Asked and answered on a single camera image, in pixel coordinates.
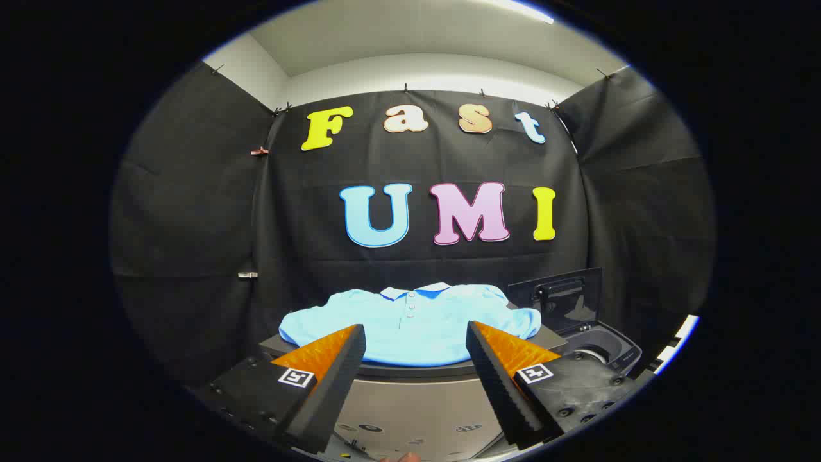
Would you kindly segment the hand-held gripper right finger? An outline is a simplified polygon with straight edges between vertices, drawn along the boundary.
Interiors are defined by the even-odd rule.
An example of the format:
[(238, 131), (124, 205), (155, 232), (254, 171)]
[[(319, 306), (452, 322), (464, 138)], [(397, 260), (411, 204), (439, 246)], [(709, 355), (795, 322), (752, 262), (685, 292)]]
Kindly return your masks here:
[(630, 400), (636, 381), (593, 355), (560, 355), (470, 321), (466, 349), (507, 443), (524, 450), (593, 423)]

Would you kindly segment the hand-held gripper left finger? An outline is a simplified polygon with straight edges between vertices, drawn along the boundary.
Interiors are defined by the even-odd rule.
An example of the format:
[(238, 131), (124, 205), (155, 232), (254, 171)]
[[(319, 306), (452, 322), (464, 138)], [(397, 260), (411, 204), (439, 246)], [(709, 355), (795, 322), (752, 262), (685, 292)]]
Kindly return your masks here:
[(366, 330), (354, 324), (280, 357), (249, 356), (193, 395), (262, 441), (317, 454), (328, 446), (365, 353)]

